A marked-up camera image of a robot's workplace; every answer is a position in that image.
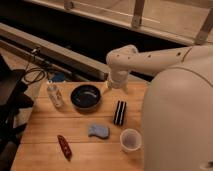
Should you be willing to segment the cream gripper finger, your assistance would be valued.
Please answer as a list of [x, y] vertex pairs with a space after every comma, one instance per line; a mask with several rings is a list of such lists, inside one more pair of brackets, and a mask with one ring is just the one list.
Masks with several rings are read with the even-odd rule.
[[108, 91], [110, 88], [109, 88], [109, 84], [108, 84], [108, 81], [105, 81], [102, 85], [102, 88], [101, 88], [101, 94], [104, 94], [106, 91]]

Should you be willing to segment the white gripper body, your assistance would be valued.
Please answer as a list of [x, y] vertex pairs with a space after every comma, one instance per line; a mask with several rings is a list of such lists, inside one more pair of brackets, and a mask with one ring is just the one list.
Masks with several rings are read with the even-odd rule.
[[127, 71], [111, 69], [108, 74], [108, 86], [115, 89], [123, 88], [126, 86], [127, 78]]

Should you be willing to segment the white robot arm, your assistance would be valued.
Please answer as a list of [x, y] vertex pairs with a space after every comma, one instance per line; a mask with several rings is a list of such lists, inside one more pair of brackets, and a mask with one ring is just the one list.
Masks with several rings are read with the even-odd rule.
[[108, 85], [132, 71], [153, 78], [142, 102], [144, 171], [213, 171], [213, 44], [106, 55]]

